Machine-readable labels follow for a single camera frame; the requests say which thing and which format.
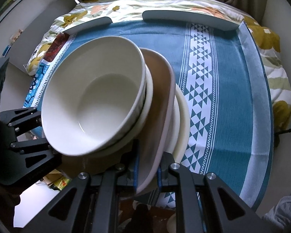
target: wall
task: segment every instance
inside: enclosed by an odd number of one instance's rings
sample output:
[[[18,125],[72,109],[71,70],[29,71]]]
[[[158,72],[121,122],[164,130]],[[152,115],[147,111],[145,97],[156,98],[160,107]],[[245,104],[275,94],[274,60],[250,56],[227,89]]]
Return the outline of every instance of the wall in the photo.
[[[262,24],[280,36],[281,61],[291,85],[291,7],[286,0],[267,0]],[[257,213],[262,215],[280,198],[291,194],[291,133],[280,135],[274,150],[272,171],[264,199]]]
[[[0,23],[0,56],[18,30],[25,29],[55,0],[22,0]],[[9,64],[1,95],[0,110],[21,108],[32,78]]]
[[[0,56],[18,30],[25,29],[51,2],[55,0],[22,0],[0,23]]]

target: white plate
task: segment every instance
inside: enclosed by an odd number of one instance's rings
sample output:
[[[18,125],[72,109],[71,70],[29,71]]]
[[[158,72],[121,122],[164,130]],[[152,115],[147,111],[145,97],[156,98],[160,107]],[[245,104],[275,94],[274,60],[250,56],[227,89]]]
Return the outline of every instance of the white plate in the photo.
[[[180,131],[178,141],[172,155],[175,162],[180,163],[189,142],[191,118],[186,99],[178,85],[176,85],[176,97],[180,109]]]
[[[124,137],[143,108],[145,66],[140,49],[123,37],[96,38],[71,52],[44,91],[41,119],[50,145],[83,156]]]
[[[173,153],[173,150],[176,147],[177,140],[179,137],[180,130],[180,109],[177,97],[175,96],[175,100],[173,103],[172,116],[170,120],[170,125],[168,129],[168,134],[165,143],[165,152]]]

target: floor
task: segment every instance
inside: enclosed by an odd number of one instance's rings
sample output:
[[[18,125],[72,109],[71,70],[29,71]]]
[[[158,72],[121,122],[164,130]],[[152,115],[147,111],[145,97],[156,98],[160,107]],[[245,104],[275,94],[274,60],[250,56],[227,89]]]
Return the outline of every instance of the floor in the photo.
[[[262,25],[281,38],[281,61],[291,85],[291,7],[287,1],[268,0]],[[291,133],[280,135],[280,140],[279,147],[274,150],[271,177],[258,215],[266,213],[281,197],[291,193]]]

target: bowl rim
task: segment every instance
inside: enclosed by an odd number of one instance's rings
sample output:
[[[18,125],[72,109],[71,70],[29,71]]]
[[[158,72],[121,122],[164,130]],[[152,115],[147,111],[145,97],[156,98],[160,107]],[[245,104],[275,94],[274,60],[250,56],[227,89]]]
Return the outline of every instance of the bowl rim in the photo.
[[[91,147],[91,149],[88,149],[86,152],[85,151],[83,151],[83,152],[79,152],[79,150],[75,150],[75,153],[70,153],[69,152],[69,154],[67,154],[67,152],[65,152],[65,151],[62,151],[61,149],[62,148],[66,148],[66,146],[62,146],[62,147],[60,147],[59,148],[59,150],[58,150],[58,148],[56,148],[56,146],[54,146],[54,144],[52,144],[53,143],[53,141],[56,141],[57,140],[57,136],[55,135],[55,134],[53,134],[53,132],[48,132],[48,130],[45,130],[44,129],[44,118],[43,117],[45,117],[45,115],[44,115],[44,113],[45,113],[45,111],[43,111],[44,109],[45,109],[45,104],[43,104],[44,102],[45,102],[45,99],[47,99],[47,96],[48,96],[48,91],[50,90],[50,81],[51,81],[51,79],[53,78],[53,76],[54,75],[56,75],[56,73],[58,72],[58,71],[60,71],[61,69],[59,69],[60,67],[61,67],[61,65],[62,65],[62,63],[68,58],[68,57],[70,57],[70,55],[72,55],[77,49],[79,49],[79,48],[81,48],[81,47],[83,47],[84,45],[86,45],[86,44],[89,44],[89,43],[91,43],[91,42],[95,42],[95,41],[101,41],[102,39],[108,39],[108,38],[110,38],[110,39],[112,39],[112,38],[120,38],[120,39],[122,39],[122,40],[125,40],[125,41],[128,41],[128,42],[130,42],[131,44],[132,44],[132,46],[134,46],[134,48],[135,48],[135,50],[137,50],[137,52],[138,52],[138,54],[139,54],[139,57],[140,57],[140,60],[141,60],[141,68],[142,68],[142,70],[141,70],[141,80],[140,80],[140,85],[139,85],[139,89],[138,89],[138,93],[137,93],[137,96],[136,96],[136,98],[135,98],[135,101],[134,101],[134,103],[133,103],[133,105],[132,105],[132,107],[131,107],[131,109],[129,110],[129,112],[128,112],[128,114],[126,115],[126,117],[124,118],[124,120],[122,121],[122,123],[118,126],[118,128],[116,129],[116,131],[111,135],[111,136],[109,136],[107,139],[105,139],[104,141],[102,141],[101,143],[97,143],[95,146],[92,146]],[[46,137],[46,139],[48,140],[48,142],[50,143],[50,145],[55,149],[55,150],[57,150],[58,152],[60,152],[61,154],[63,154],[63,155],[67,155],[67,156],[82,156],[82,155],[87,155],[87,154],[90,154],[90,153],[92,153],[92,152],[95,152],[95,151],[99,151],[99,150],[101,150],[101,149],[103,149],[104,148],[104,146],[107,144],[107,143],[109,143],[110,141],[112,141],[112,139],[114,139],[114,137],[123,129],[123,127],[126,125],[126,123],[127,123],[127,121],[131,118],[131,116],[132,116],[132,114],[133,114],[133,112],[136,110],[136,107],[137,107],[137,105],[139,104],[139,102],[140,102],[140,98],[142,97],[142,95],[143,95],[143,91],[144,91],[144,87],[145,87],[145,81],[146,81],[146,67],[145,67],[146,65],[145,65],[145,60],[144,60],[144,57],[143,57],[143,54],[142,54],[142,52],[141,52],[141,50],[140,50],[140,48],[133,42],[133,41],[131,41],[131,40],[129,40],[129,39],[127,39],[127,38],[125,38],[125,37],[122,37],[122,36],[103,36],[103,37],[99,37],[99,38],[95,38],[95,39],[91,39],[91,40],[89,40],[89,41],[87,41],[87,42],[85,42],[85,43],[83,43],[83,44],[81,44],[80,46],[78,46],[75,50],[73,50],[70,54],[68,54],[61,62],[60,62],[60,64],[59,64],[59,67],[56,69],[56,71],[55,72],[53,72],[52,73],[52,75],[51,75],[51,77],[49,78],[49,82],[47,83],[47,86],[46,86],[46,88],[45,88],[45,90],[44,90],[44,96],[43,96],[43,100],[42,100],[42,106],[41,106],[41,121],[42,121],[42,128],[43,128],[43,131],[44,131],[44,135],[45,135],[45,137]]]

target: blue printed pattern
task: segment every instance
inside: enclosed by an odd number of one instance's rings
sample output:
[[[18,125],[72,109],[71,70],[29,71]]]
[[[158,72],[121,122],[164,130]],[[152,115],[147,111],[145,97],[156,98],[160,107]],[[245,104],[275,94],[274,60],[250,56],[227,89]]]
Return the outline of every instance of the blue printed pattern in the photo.
[[[36,72],[36,75],[34,76],[33,81],[31,82],[29,92],[26,96],[24,108],[31,107],[32,102],[33,102],[35,95],[36,95],[36,91],[38,90],[38,88],[41,84],[41,81],[42,81],[45,73],[47,72],[48,68],[49,68],[49,65],[46,65],[43,62],[41,62],[41,64],[39,65],[38,70]]]
[[[179,87],[188,103],[191,114],[190,137],[181,164],[191,172],[204,173],[210,159],[213,134],[216,63],[213,53],[212,29],[190,23],[186,55],[182,65]],[[157,206],[174,208],[175,194],[162,193]]]

